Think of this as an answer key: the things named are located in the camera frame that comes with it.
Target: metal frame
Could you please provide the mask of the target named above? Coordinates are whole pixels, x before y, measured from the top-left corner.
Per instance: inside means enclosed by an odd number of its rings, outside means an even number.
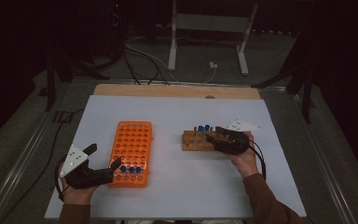
[[[255,13],[257,12],[258,4],[254,4],[251,14],[248,18],[244,17],[224,17],[224,16],[205,16],[194,14],[182,14],[176,11],[176,0],[172,0],[172,36],[170,58],[168,60],[168,69],[175,70],[176,66],[176,30],[177,29],[193,29],[193,30],[211,30],[211,31],[225,31],[243,33],[242,42],[237,46],[237,55],[241,67],[241,74],[248,75],[249,70],[246,64],[244,50],[252,30]]]

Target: wooden block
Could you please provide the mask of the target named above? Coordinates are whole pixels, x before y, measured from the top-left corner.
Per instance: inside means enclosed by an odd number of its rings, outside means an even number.
[[[205,134],[214,132],[184,131],[182,137],[183,151],[214,151],[213,145],[206,141]]]

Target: hand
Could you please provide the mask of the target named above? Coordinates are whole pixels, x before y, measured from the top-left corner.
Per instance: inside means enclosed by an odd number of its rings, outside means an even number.
[[[252,140],[249,142],[249,145],[251,147],[254,147],[253,144],[254,137],[251,134],[251,132],[244,132],[244,133],[249,137],[249,140]],[[237,170],[240,172],[242,179],[250,175],[259,173],[256,165],[255,153],[250,148],[248,148],[240,155],[230,155],[230,154],[226,154],[226,155],[231,159],[231,162],[237,167]]]
[[[59,173],[61,172],[62,167],[63,163],[60,166]],[[68,188],[65,178],[60,177],[60,180],[62,182],[63,202],[66,204],[90,204],[92,194],[99,187],[95,186],[88,189]]]

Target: brown sleeve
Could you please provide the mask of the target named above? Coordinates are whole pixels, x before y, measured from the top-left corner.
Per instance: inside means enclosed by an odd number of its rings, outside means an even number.
[[[64,204],[60,224],[89,224],[91,205]]]
[[[254,213],[255,223],[303,223],[292,209],[278,202],[261,174],[243,179]]]

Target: white paper sheet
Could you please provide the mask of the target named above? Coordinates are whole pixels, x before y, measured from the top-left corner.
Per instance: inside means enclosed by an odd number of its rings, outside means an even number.
[[[182,151],[184,130],[205,124],[227,127],[235,119],[261,127],[253,131],[253,135],[265,157],[268,185],[279,201],[305,217],[263,100],[127,96],[91,96],[74,145],[85,148],[97,143],[98,150],[89,156],[89,167],[106,168],[117,124],[122,120],[151,121],[154,140],[148,186],[144,189],[99,187],[92,198],[91,216],[114,219],[252,217],[241,177],[226,156],[219,152]],[[61,209],[62,202],[54,191],[46,218],[59,217]]]

